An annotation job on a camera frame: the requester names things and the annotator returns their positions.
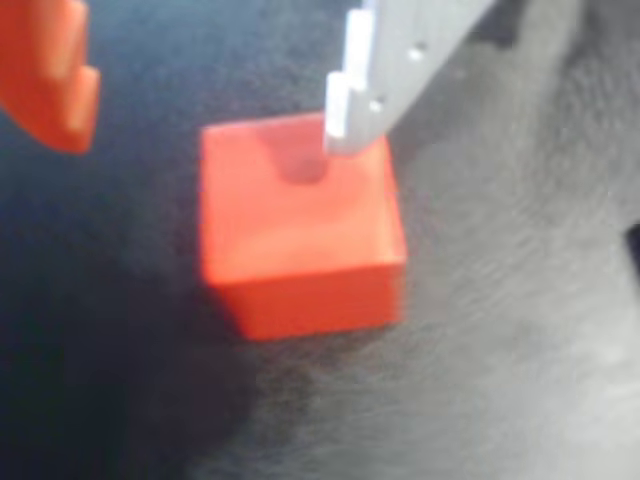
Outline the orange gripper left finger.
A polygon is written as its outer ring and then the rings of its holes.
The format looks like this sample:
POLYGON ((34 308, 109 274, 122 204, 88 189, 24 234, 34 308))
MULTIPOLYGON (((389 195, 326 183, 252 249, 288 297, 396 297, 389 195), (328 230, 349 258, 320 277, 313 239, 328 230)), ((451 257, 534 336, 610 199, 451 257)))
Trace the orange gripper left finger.
POLYGON ((1 3, 1 110, 44 146, 85 153, 99 110, 84 1, 1 3))

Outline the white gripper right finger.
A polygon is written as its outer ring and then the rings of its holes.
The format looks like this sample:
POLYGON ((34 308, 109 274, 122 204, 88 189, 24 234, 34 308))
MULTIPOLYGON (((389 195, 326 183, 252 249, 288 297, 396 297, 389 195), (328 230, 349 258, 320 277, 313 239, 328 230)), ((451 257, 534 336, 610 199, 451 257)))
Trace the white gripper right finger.
POLYGON ((391 0, 350 9, 341 68, 326 77, 325 151, 356 154, 387 135, 494 6, 391 0))

